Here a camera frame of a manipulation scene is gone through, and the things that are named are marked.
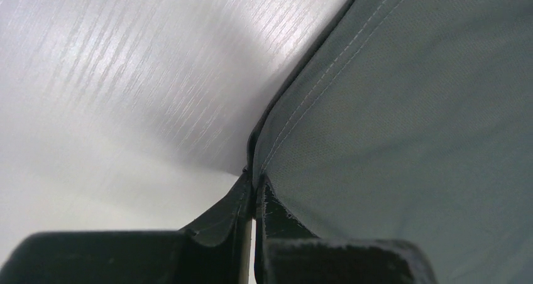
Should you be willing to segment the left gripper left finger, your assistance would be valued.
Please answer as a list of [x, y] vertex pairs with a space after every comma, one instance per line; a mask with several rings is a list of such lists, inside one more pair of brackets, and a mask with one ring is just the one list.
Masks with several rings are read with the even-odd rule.
[[249, 175], [178, 230], [39, 232], [1, 268], [2, 283], [247, 283]]

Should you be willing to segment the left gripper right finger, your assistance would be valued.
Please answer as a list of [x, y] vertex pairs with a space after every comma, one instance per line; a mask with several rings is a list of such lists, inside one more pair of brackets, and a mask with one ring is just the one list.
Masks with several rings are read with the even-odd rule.
[[268, 177], [256, 195], [257, 283], [436, 283], [426, 255], [403, 240], [324, 239], [277, 199]]

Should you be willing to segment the dark grey t-shirt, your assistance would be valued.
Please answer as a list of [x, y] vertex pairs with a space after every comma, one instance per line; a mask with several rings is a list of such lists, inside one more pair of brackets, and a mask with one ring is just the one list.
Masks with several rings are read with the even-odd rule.
[[532, 0], [354, 0], [250, 143], [254, 185], [318, 236], [531, 283]]

